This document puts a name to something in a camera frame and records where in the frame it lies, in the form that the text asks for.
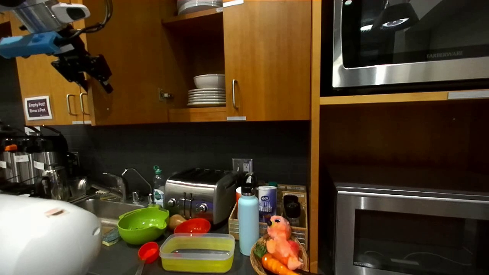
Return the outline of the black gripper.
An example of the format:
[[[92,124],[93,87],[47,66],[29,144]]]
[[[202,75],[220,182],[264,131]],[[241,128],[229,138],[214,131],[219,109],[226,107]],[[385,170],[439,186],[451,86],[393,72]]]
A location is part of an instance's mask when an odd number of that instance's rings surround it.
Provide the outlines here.
[[[87,50],[70,50],[60,54],[52,67],[69,83],[76,83],[84,90],[90,89],[87,76],[98,81],[101,87],[112,93],[112,70],[102,55],[92,55]]]

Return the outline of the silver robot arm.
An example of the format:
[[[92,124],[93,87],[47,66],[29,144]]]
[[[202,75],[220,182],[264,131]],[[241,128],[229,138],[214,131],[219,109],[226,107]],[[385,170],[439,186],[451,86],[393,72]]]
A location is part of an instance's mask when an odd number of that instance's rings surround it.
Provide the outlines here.
[[[104,0],[105,12],[101,23],[75,29],[73,23],[90,17],[83,3],[63,3],[61,0],[0,0],[0,9],[15,15],[26,35],[2,37],[2,58],[29,58],[32,55],[52,55],[52,66],[70,83],[89,89],[86,75],[95,78],[107,93],[112,70],[102,55],[92,55],[83,34],[93,34],[105,28],[113,15],[112,0]]]

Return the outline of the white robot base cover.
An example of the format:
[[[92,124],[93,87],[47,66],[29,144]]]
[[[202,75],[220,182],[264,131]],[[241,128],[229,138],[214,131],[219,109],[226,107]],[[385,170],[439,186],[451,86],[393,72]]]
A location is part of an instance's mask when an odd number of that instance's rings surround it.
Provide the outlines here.
[[[64,200],[0,196],[0,275],[86,275],[101,220]]]

